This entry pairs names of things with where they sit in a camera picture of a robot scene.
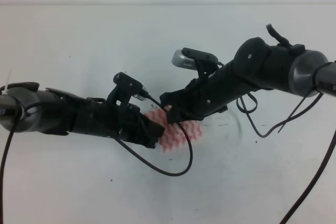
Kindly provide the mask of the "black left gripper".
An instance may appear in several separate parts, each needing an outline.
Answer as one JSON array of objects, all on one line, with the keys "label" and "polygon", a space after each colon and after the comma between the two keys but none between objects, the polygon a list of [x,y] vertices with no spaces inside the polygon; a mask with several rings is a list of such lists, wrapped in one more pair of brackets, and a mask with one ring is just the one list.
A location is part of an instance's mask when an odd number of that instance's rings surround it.
[{"label": "black left gripper", "polygon": [[142,116],[140,109],[133,105],[127,105],[122,110],[118,105],[89,101],[78,106],[69,131],[119,138],[124,142],[155,148],[156,137],[162,137],[165,127]]}]

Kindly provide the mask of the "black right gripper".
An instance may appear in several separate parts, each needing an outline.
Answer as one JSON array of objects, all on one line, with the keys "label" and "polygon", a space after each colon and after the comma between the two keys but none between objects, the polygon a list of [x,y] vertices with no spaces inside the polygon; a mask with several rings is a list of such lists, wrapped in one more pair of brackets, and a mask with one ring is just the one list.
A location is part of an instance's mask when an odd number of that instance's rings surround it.
[{"label": "black right gripper", "polygon": [[161,105],[167,109],[169,124],[190,121],[190,116],[205,118],[219,111],[236,98],[236,75],[228,63],[201,82],[192,80],[184,89],[160,95]]}]

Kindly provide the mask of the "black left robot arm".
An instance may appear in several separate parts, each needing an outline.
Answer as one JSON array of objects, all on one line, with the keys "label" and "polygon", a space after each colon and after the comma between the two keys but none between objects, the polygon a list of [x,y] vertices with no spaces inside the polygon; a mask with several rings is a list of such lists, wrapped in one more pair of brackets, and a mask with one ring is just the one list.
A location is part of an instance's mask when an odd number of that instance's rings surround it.
[{"label": "black left robot arm", "polygon": [[53,88],[40,90],[39,83],[19,82],[1,87],[1,126],[15,132],[69,133],[110,137],[155,148],[165,128],[130,103],[145,100],[144,86],[123,72],[115,88],[104,98],[82,98]]}]

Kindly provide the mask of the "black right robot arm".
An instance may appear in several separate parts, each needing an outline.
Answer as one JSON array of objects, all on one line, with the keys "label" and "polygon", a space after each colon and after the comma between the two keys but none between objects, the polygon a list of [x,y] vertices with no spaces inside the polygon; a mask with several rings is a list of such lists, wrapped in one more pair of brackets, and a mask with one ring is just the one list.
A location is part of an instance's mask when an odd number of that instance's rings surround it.
[{"label": "black right robot arm", "polygon": [[233,60],[221,65],[213,54],[190,48],[175,52],[173,65],[195,70],[198,77],[185,88],[160,96],[170,109],[169,123],[201,121],[227,110],[229,103],[259,90],[279,90],[300,97],[316,93],[335,95],[335,63],[304,45],[292,45],[272,25],[269,34],[275,46],[255,37],[244,42]]}]

